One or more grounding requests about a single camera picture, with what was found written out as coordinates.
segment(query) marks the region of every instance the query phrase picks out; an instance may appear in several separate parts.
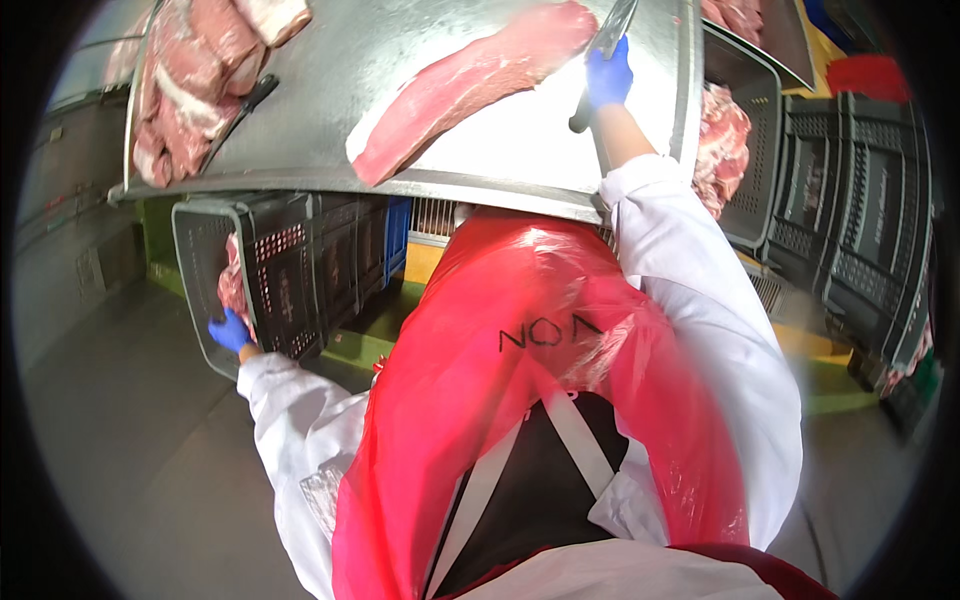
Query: white sleeve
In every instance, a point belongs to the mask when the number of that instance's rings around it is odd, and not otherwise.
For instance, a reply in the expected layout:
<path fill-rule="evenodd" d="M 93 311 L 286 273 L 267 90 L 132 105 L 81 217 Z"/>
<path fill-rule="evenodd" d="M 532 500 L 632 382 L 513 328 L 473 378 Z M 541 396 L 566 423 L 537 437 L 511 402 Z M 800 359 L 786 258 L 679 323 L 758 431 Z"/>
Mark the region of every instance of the white sleeve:
<path fill-rule="evenodd" d="M 624 276 L 663 309 L 720 403 L 743 472 L 751 545 L 765 550 L 796 496 L 803 446 L 800 392 L 763 305 L 673 158 L 633 158 L 600 193 Z"/>
<path fill-rule="evenodd" d="M 300 583 L 332 600 L 336 491 L 363 434 L 369 392 L 357 396 L 276 353 L 247 360 L 237 392 L 250 402 L 253 440 L 274 487 L 274 519 Z"/>

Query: gray floor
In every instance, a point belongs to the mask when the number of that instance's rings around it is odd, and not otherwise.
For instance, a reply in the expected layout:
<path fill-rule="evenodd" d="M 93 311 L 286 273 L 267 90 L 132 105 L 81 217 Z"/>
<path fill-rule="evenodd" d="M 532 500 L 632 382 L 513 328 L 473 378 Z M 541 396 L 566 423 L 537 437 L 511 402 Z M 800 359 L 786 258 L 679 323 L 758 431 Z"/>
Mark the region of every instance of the gray floor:
<path fill-rule="evenodd" d="M 332 375 L 356 391 L 363 374 Z M 26 374 L 41 450 L 91 550 L 131 598 L 306 598 L 280 545 L 246 400 L 205 363 L 186 305 L 139 283 Z M 916 451 L 878 410 L 804 423 L 800 498 L 829 586 L 896 516 Z M 771 552 L 821 579 L 800 505 Z"/>

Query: blue glove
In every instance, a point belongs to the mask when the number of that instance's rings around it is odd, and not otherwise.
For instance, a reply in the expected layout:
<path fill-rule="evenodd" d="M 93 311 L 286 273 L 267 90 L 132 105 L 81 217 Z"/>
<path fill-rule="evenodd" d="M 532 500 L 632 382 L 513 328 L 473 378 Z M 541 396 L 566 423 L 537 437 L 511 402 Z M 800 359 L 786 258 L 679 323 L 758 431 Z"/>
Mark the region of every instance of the blue glove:
<path fill-rule="evenodd" d="M 210 322 L 206 324 L 206 330 L 210 332 L 210 337 L 213 338 L 214 342 L 239 354 L 240 348 L 245 344 L 253 343 L 253 338 L 250 337 L 247 324 L 235 312 L 227 308 L 224 310 L 224 314 L 227 315 L 226 321 L 217 323 L 211 318 Z"/>
<path fill-rule="evenodd" d="M 594 50 L 587 59 L 587 91 L 594 110 L 604 105 L 622 105 L 634 83 L 634 72 L 627 64 L 627 37 L 616 42 L 610 60 Z"/>

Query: knife blade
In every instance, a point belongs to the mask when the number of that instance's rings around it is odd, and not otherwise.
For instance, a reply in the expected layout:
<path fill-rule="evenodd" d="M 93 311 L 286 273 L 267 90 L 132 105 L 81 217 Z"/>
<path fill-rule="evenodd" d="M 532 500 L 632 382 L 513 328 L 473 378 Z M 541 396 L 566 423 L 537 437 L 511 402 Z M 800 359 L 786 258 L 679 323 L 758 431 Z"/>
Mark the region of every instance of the knife blade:
<path fill-rule="evenodd" d="M 630 21 L 634 18 L 636 6 L 639 0 L 617 0 L 616 4 L 604 20 L 603 26 L 597 31 L 596 35 L 587 45 L 587 51 L 584 53 L 584 62 L 589 59 L 594 50 L 599 50 L 604 60 L 610 60 L 613 56 L 613 50 L 616 48 L 616 42 L 627 33 L 630 28 Z M 580 103 L 577 104 L 577 111 L 570 117 L 569 127 L 574 133 L 583 133 L 590 125 L 590 119 L 593 117 L 593 108 L 590 106 L 590 98 L 587 90 L 580 95 Z"/>
<path fill-rule="evenodd" d="M 253 86 L 251 92 L 243 97 L 243 99 L 240 101 L 240 112 L 238 112 L 237 115 L 233 117 L 233 120 L 230 121 L 230 124 L 224 134 L 214 140 L 213 145 L 210 147 L 210 152 L 207 153 L 206 158 L 204 159 L 204 164 L 200 166 L 200 173 L 206 171 L 206 167 L 210 166 L 210 163 L 213 162 L 213 158 L 217 155 L 220 147 L 224 145 L 224 141 L 226 141 L 229 135 L 233 133 L 233 130 L 236 129 L 237 125 L 240 125 L 240 121 L 243 121 L 248 114 L 253 112 L 257 105 L 263 102 L 263 100 L 269 96 L 278 85 L 280 85 L 280 79 L 278 79 L 273 73 L 267 73 Z"/>

